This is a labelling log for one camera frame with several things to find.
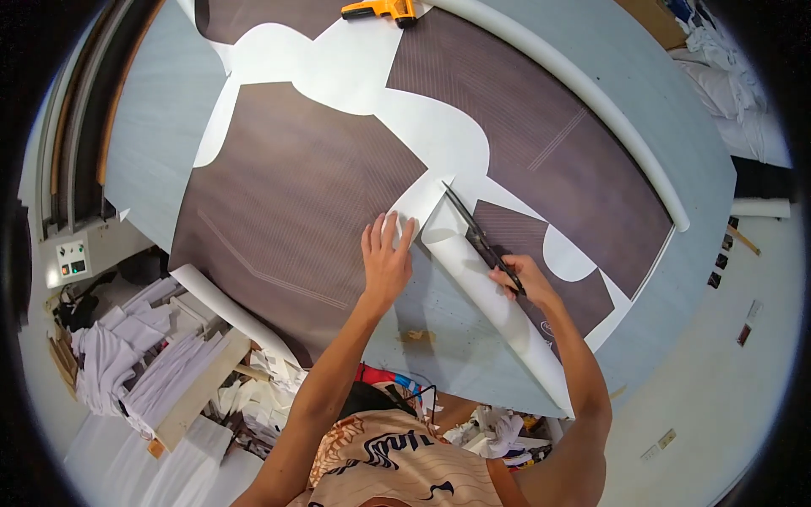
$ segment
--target wall outlet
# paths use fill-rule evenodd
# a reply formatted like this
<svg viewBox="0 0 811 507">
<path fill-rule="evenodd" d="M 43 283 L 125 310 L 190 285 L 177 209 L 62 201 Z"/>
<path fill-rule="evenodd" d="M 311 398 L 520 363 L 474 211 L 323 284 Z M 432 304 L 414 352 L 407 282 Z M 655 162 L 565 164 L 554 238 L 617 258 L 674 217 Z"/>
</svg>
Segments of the wall outlet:
<svg viewBox="0 0 811 507">
<path fill-rule="evenodd" d="M 653 458 L 656 458 L 657 454 L 659 454 L 659 447 L 657 447 L 656 445 L 652 445 L 650 449 L 645 451 L 645 453 L 640 456 L 640 458 L 642 458 L 643 462 L 648 462 Z"/>
<path fill-rule="evenodd" d="M 676 432 L 673 429 L 671 429 L 669 432 L 665 433 L 662 438 L 659 439 L 659 448 L 664 449 L 665 447 L 670 445 L 670 443 L 673 442 L 675 439 Z"/>
</svg>

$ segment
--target black scissors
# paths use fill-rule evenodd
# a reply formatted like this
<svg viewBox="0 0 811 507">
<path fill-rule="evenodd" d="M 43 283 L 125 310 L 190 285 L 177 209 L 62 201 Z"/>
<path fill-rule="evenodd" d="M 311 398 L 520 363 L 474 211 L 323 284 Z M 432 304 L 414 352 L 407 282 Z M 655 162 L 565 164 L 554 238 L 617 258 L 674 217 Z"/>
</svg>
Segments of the black scissors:
<svg viewBox="0 0 811 507">
<path fill-rule="evenodd" d="M 461 217 L 465 219 L 467 225 L 470 227 L 470 231 L 473 233 L 473 240 L 475 240 L 478 244 L 482 245 L 482 247 L 485 250 L 487 250 L 487 252 L 492 256 L 492 258 L 496 260 L 496 266 L 498 266 L 499 269 L 501 269 L 501 271 L 507 273 L 507 276 L 510 277 L 510 280 L 512 280 L 515 286 L 517 287 L 517 290 L 514 290 L 512 287 L 510 287 L 510 290 L 512 290 L 513 292 L 517 292 L 522 296 L 526 296 L 526 290 L 524 290 L 524 286 L 521 285 L 521 281 L 518 280 L 518 276 L 512 271 L 512 269 L 507 267 L 504 261 L 501 260 L 501 256 L 499 256 L 496 253 L 496 251 L 493 250 L 493 248 L 490 246 L 490 243 L 487 242 L 487 235 L 484 233 L 484 230 L 482 230 L 482 228 L 478 226 L 476 220 L 473 219 L 473 216 L 470 213 L 468 213 L 467 208 L 465 208 L 465 205 L 461 202 L 461 200 L 459 200 L 459 196 L 456 195 L 456 192 L 454 192 L 453 189 L 450 187 L 450 185 L 448 185 L 446 182 L 442 182 L 442 184 L 445 185 L 445 194 L 448 196 L 448 198 L 451 200 L 451 203 L 453 203 L 453 206 L 457 209 L 459 214 L 461 214 Z"/>
</svg>

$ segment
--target yellow power drill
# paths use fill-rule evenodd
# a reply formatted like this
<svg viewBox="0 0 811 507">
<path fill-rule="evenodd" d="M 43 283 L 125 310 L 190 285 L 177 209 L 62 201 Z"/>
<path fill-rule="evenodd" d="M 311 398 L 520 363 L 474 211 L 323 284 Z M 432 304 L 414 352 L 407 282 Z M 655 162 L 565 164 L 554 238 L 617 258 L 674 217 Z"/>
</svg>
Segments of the yellow power drill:
<svg viewBox="0 0 811 507">
<path fill-rule="evenodd" d="M 358 2 L 341 8 L 343 19 L 365 18 L 367 16 L 389 15 L 399 28 L 411 28 L 417 24 L 412 0 L 372 0 Z"/>
</svg>

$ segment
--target paper roll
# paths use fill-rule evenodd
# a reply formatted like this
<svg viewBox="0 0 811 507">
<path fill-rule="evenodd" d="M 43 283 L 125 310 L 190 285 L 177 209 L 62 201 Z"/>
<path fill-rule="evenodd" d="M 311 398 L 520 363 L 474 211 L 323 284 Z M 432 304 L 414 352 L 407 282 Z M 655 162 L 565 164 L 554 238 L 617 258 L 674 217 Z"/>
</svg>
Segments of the paper roll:
<svg viewBox="0 0 811 507">
<path fill-rule="evenodd" d="M 775 217 L 790 218 L 792 216 L 791 203 L 788 199 L 735 199 L 732 201 L 734 217 Z"/>
<path fill-rule="evenodd" d="M 532 375 L 569 417 L 574 417 L 563 365 L 515 301 L 487 275 L 490 268 L 464 236 L 450 229 L 423 231 L 423 243 L 493 323 Z"/>
<path fill-rule="evenodd" d="M 264 326 L 254 316 L 246 312 L 237 305 L 231 298 L 225 295 L 217 286 L 208 280 L 203 274 L 191 264 L 185 264 L 175 269 L 171 275 L 180 285 L 186 287 L 201 303 L 211 308 L 212 312 L 222 317 L 226 322 L 233 325 L 246 334 L 251 340 L 256 342 L 263 350 L 284 359 L 290 364 L 298 365 L 298 360 L 290 348 L 279 338 L 277 334 Z"/>
</svg>

